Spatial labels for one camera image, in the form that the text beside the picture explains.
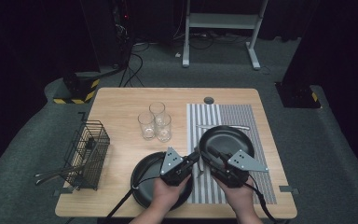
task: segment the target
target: metal wire rack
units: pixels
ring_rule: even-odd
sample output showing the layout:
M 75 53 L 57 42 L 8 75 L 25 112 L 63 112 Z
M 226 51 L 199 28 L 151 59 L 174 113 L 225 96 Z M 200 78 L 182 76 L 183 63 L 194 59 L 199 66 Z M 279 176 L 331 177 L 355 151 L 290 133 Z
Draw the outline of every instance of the metal wire rack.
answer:
M 87 120 L 75 131 L 64 156 L 64 167 L 75 168 L 61 177 L 74 189 L 98 188 L 110 138 L 98 120 Z

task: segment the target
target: tabletop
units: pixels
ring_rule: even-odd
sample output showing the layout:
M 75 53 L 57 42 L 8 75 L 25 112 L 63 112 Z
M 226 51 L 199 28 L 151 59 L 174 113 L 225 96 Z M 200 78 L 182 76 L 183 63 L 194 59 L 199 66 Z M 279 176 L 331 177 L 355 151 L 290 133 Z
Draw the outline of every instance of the tabletop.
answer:
M 89 120 L 99 120 L 111 142 L 98 189 L 62 194 L 56 214 L 60 217 L 106 217 L 130 190 L 132 171 L 141 159 L 155 152 L 166 151 L 168 147 L 174 147 L 181 156 L 187 155 L 186 106 L 205 104 L 205 97 L 212 97 L 217 105 L 252 106 L 276 197 L 276 203 L 268 204 L 268 210 L 276 218 L 294 218 L 296 206 L 292 194 L 280 191 L 280 186 L 288 186 L 288 183 L 257 90 L 217 88 L 100 88 Z M 172 139 L 167 143 L 161 143 L 157 138 L 145 141 L 141 136 L 137 117 L 147 111 L 153 102 L 163 102 L 172 117 Z M 143 210 L 130 197 L 114 217 L 136 217 Z M 255 205 L 255 211 L 260 217 L 267 217 L 259 204 Z M 227 218 L 235 217 L 235 214 L 226 203 L 184 203 L 167 217 Z

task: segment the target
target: hand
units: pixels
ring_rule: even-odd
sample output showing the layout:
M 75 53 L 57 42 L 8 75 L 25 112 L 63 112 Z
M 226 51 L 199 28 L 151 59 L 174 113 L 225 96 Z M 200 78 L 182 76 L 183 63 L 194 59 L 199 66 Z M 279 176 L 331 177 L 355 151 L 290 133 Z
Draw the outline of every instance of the hand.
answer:
M 253 200 L 254 191 L 252 189 L 244 185 L 240 188 L 231 189 L 214 176 L 213 179 L 225 192 L 227 202 L 237 215 L 237 219 L 240 224 L 262 223 L 260 218 L 255 213 Z M 254 184 L 254 180 L 249 177 L 246 183 L 252 186 Z
M 157 207 L 168 213 L 178 201 L 179 195 L 190 177 L 191 175 L 186 177 L 177 187 L 168 186 L 161 178 L 155 179 L 153 201 L 150 206 Z
M 161 178 L 155 179 L 152 203 L 130 224 L 160 223 L 178 201 L 180 192 L 190 177 L 191 175 L 186 177 L 178 187 L 168 186 Z

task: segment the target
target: white metal stand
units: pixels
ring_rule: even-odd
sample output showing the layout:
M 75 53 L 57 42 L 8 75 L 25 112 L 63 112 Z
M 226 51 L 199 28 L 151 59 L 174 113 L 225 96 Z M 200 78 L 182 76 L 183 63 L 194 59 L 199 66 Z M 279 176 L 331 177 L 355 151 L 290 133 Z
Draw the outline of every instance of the white metal stand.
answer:
M 254 30 L 251 42 L 246 42 L 246 49 L 252 61 L 255 70 L 260 69 L 260 63 L 255 55 L 255 41 L 257 40 L 258 31 L 263 21 L 264 12 L 266 11 L 269 0 L 263 0 L 258 15 L 238 15 L 238 14 L 209 14 L 209 13 L 190 13 L 190 0 L 187 0 L 186 9 L 186 30 L 185 45 L 183 50 L 183 67 L 190 66 L 189 54 L 189 32 L 190 27 L 199 28 L 226 28 L 226 29 L 246 29 Z

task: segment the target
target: striped mat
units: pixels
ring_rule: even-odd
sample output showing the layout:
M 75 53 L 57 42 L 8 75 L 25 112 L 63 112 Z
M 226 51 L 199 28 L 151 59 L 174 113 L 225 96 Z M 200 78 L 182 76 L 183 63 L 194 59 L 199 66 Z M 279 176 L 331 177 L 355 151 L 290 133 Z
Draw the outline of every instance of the striped mat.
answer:
M 196 105 L 187 104 L 187 152 L 194 151 L 199 140 L 207 129 L 196 127 L 198 124 L 206 125 L 246 125 L 250 131 L 243 131 L 252 141 L 255 148 L 255 159 L 266 165 L 266 160 L 258 136 L 252 107 L 250 105 Z M 212 179 L 209 167 L 203 160 L 193 167 L 194 188 L 187 199 L 188 203 L 226 203 L 224 192 Z M 261 193 L 264 194 L 267 204 L 276 204 L 269 173 L 250 172 L 255 179 Z M 256 204 L 260 203 L 254 194 Z

